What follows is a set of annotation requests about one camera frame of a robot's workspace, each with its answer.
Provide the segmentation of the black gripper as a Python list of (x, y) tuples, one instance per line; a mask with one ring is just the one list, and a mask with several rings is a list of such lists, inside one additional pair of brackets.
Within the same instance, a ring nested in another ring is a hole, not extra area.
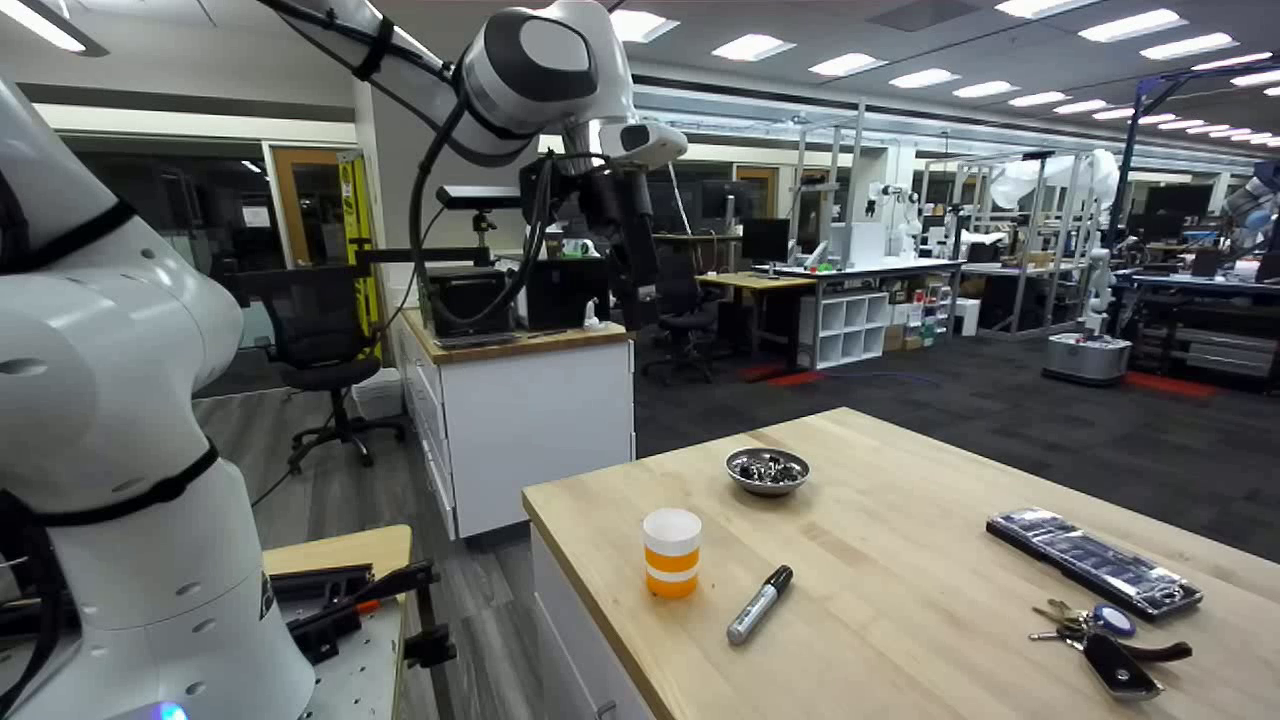
[(600, 151), (544, 151), (521, 167), (521, 210), (538, 231), (571, 220), (616, 258), (626, 282), (658, 280), (644, 176)]

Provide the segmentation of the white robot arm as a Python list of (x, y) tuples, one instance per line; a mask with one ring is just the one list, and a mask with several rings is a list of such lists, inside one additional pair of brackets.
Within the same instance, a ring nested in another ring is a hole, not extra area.
[[(667, 164), (600, 0), (505, 8), (444, 58), (372, 0), (262, 0), (472, 164), (556, 132), (606, 172)], [(246, 472), (194, 397), (246, 310), (0, 87), (0, 492), (44, 600), (6, 720), (303, 720), (318, 665), (265, 576)]]

